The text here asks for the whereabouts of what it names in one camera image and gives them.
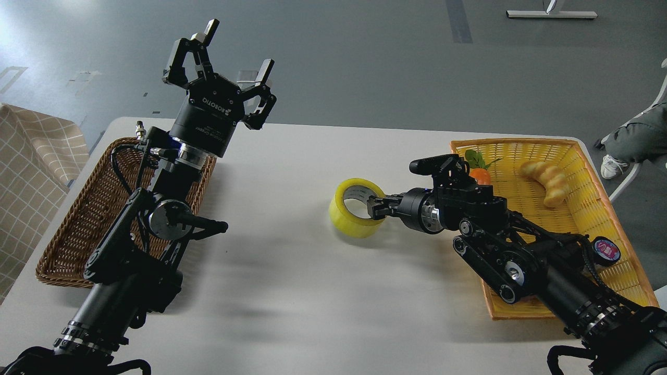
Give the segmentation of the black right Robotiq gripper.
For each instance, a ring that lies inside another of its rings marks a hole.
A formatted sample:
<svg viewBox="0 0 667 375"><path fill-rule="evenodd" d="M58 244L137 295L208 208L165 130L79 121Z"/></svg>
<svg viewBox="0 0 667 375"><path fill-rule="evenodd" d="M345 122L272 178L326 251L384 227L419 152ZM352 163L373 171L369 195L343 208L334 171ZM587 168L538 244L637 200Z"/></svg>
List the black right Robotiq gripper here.
<svg viewBox="0 0 667 375"><path fill-rule="evenodd" d="M400 218L403 224L412 230L429 234L443 231L440 212L431 189L416 187L403 194L383 197L370 195L366 206L370 218L376 221L394 217Z"/></svg>

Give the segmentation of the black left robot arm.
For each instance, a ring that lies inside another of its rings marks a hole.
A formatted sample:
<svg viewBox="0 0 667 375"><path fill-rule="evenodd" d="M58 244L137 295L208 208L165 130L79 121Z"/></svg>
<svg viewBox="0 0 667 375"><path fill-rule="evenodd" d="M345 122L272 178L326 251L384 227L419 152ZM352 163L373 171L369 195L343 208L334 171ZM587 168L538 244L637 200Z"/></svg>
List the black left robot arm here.
<svg viewBox="0 0 667 375"><path fill-rule="evenodd" d="M93 287L51 348L29 347L2 374L152 373L146 360L114 365L126 331L162 313L181 292L179 264L190 241L224 233L228 225L197 216L186 202L203 168L227 150L236 126L260 130L276 103L267 85L274 61L241 88L215 73L207 48L219 26L174 43L163 81L184 88L186 99L171 130L137 123L136 143L113 149L110 163L129 196L91 252L83 277Z"/></svg>

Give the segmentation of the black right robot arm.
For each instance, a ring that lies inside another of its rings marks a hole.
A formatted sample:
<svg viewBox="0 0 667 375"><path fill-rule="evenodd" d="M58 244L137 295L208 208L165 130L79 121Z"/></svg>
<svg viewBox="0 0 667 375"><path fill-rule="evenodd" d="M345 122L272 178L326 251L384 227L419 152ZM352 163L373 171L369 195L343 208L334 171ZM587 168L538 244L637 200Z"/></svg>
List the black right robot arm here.
<svg viewBox="0 0 667 375"><path fill-rule="evenodd" d="M458 231L453 249L505 303L537 297L582 342L550 349L552 374L562 373L562 356L590 360L593 374L665 374L665 311L639 306L605 285L589 237L548 232L509 210L507 199L479 185L457 154L417 159L409 169L431 176L434 187L371 194L370 218L398 217L424 233Z"/></svg>

